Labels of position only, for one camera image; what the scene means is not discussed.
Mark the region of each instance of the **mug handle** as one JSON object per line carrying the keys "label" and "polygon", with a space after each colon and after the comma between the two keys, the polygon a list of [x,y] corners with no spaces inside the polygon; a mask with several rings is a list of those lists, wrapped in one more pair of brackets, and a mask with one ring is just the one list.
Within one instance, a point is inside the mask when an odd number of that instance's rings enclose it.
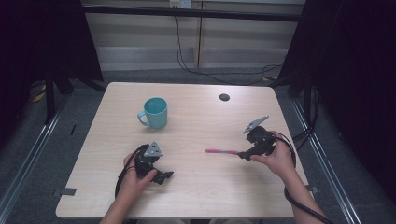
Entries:
{"label": "mug handle", "polygon": [[142,117],[146,115],[146,111],[142,111],[140,113],[137,114],[137,118],[139,119],[140,123],[142,123],[143,125],[149,126],[148,122],[145,122],[142,120]]}

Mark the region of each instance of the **wall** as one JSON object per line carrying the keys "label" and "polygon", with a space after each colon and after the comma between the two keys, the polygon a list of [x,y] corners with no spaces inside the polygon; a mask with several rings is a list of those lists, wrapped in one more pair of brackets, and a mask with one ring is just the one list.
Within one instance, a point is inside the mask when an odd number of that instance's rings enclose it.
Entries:
{"label": "wall", "polygon": [[[169,7],[169,1],[159,0],[81,2]],[[195,9],[280,14],[300,14],[303,6],[301,0],[192,2]],[[92,13],[86,16],[102,70],[179,67],[175,18]],[[262,67],[283,62],[296,22],[178,18],[178,26],[182,59],[188,67]]]}

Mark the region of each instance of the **round black object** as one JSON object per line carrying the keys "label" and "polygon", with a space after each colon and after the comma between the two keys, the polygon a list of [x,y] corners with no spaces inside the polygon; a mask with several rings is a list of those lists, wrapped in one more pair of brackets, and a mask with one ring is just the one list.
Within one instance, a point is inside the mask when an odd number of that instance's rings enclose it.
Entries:
{"label": "round black object", "polygon": [[230,100],[230,96],[228,94],[226,94],[226,93],[221,94],[219,98],[222,101],[229,101]]}

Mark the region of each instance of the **black curtain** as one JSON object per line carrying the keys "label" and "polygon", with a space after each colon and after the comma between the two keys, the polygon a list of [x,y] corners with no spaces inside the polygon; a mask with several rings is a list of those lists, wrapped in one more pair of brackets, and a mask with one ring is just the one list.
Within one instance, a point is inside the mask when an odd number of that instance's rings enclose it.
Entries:
{"label": "black curtain", "polygon": [[56,71],[55,76],[103,80],[85,13],[79,6],[79,0],[2,1],[0,136],[3,140],[12,132],[32,83],[45,79],[49,68]]}
{"label": "black curtain", "polygon": [[396,203],[396,2],[307,0],[303,15],[321,21],[298,24],[279,79],[291,96],[318,87],[340,134]]}

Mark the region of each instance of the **wrist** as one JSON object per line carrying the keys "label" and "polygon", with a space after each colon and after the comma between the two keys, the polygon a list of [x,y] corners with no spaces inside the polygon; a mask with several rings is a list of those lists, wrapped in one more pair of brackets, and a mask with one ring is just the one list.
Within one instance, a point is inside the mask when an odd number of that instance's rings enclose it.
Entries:
{"label": "wrist", "polygon": [[296,181],[301,181],[300,176],[297,174],[297,171],[295,169],[290,169],[287,172],[284,172],[283,175],[279,176],[283,183],[287,186],[288,184],[291,183],[296,183]]}

